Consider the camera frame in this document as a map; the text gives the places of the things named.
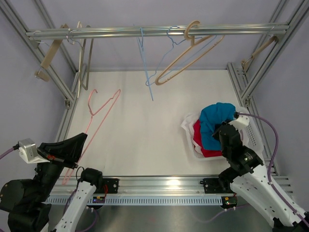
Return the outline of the magenta t shirt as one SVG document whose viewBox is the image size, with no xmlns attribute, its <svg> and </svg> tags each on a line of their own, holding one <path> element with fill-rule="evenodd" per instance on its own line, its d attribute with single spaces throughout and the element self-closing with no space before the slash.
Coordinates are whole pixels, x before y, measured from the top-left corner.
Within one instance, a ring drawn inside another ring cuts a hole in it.
<svg viewBox="0 0 309 232">
<path fill-rule="evenodd" d="M 200 147 L 202 146 L 201 133 L 200 133 L 200 121 L 199 119 L 193 125 L 193 141 Z"/>
</svg>

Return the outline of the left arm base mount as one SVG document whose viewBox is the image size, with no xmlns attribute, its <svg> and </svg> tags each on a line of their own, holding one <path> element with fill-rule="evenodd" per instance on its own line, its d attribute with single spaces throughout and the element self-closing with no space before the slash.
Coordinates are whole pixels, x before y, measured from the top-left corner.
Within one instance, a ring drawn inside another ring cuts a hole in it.
<svg viewBox="0 0 309 232">
<path fill-rule="evenodd" d="M 98 188 L 95 194 L 117 194 L 119 188 L 118 178 L 106 178 L 103 177 L 98 182 Z"/>
</svg>

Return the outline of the red t shirt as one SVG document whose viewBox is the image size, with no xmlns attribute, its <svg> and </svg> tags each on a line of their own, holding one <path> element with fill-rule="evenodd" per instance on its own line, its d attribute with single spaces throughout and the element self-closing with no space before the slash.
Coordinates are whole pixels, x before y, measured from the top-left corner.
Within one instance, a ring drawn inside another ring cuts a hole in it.
<svg viewBox="0 0 309 232">
<path fill-rule="evenodd" d="M 222 153 L 221 151 L 216 150 L 205 150 L 203 147 L 195 146 L 195 151 L 205 158 L 214 158 L 214 157 L 221 157 Z"/>
</svg>

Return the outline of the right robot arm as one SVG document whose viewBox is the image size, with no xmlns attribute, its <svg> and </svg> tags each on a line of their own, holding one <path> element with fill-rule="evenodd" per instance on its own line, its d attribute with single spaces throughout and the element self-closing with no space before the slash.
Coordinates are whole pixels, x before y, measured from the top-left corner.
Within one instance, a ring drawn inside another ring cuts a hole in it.
<svg viewBox="0 0 309 232">
<path fill-rule="evenodd" d="M 307 232 L 309 215 L 267 173 L 264 146 L 254 123 L 215 126 L 213 138 L 221 145 L 229 168 L 219 174 L 218 186 L 245 199 L 270 224 L 274 232 Z"/>
</svg>

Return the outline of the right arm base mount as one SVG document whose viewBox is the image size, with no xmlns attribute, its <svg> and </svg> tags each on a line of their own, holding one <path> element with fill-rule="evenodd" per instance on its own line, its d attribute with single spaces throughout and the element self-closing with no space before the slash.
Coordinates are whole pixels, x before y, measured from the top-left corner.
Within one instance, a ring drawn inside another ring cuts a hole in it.
<svg viewBox="0 0 309 232">
<path fill-rule="evenodd" d="M 205 193 L 225 193 L 235 194 L 231 188 L 230 183 L 220 178 L 204 178 L 200 181 Z"/>
</svg>

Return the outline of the beige plastic hanger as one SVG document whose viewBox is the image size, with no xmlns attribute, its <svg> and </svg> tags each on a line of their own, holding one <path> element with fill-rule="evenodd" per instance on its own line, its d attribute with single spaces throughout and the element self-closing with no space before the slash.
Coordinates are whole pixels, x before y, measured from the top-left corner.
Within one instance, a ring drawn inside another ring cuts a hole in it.
<svg viewBox="0 0 309 232">
<path fill-rule="evenodd" d="M 190 35 L 191 29 L 196 29 L 200 25 L 198 20 L 192 21 L 184 30 L 184 40 L 190 45 L 176 57 L 154 80 L 157 86 L 161 86 L 171 81 L 177 75 L 194 65 L 202 57 L 207 55 L 211 50 L 218 46 L 224 35 L 206 35 L 198 38 L 195 35 Z"/>
</svg>

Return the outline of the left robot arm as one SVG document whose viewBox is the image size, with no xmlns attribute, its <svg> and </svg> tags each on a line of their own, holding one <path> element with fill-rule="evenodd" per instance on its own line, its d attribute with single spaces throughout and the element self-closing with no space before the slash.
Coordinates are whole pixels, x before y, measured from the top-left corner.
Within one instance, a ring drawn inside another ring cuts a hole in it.
<svg viewBox="0 0 309 232">
<path fill-rule="evenodd" d="M 0 208 L 8 212 L 8 226 L 12 232 L 46 232 L 49 224 L 50 196 L 64 168 L 75 169 L 83 151 L 87 134 L 80 133 L 57 143 L 42 143 L 36 146 L 31 139 L 18 141 L 1 156 L 17 150 L 28 164 L 35 163 L 32 179 L 17 179 L 6 183 L 0 191 Z M 103 189 L 102 172 L 86 168 L 76 185 L 72 200 L 55 232 L 73 232 L 94 193 Z"/>
</svg>

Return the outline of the white t shirt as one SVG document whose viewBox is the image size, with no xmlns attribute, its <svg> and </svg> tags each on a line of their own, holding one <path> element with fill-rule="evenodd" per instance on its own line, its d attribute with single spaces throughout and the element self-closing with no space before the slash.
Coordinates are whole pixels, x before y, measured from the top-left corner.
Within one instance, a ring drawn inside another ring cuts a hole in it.
<svg viewBox="0 0 309 232">
<path fill-rule="evenodd" d="M 181 123 L 181 128 L 184 129 L 186 138 L 187 138 L 187 143 L 189 147 L 189 151 L 191 156 L 196 159 L 197 161 L 203 161 L 205 158 L 202 154 L 201 151 L 201 146 L 198 145 L 194 141 L 194 128 L 193 125 L 196 123 L 198 120 L 198 113 L 189 113 L 184 117 L 183 122 Z"/>
</svg>

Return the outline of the teal t shirt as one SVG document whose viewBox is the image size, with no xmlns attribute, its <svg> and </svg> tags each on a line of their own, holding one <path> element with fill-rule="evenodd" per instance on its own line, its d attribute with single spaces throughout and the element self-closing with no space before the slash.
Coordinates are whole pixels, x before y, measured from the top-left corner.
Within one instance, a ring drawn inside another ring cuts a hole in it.
<svg viewBox="0 0 309 232">
<path fill-rule="evenodd" d="M 220 151 L 221 145 L 218 140 L 213 138 L 216 126 L 221 125 L 224 121 L 233 120 L 236 107 L 231 103 L 218 102 L 209 105 L 201 110 L 200 134 L 202 146 L 205 150 Z"/>
</svg>

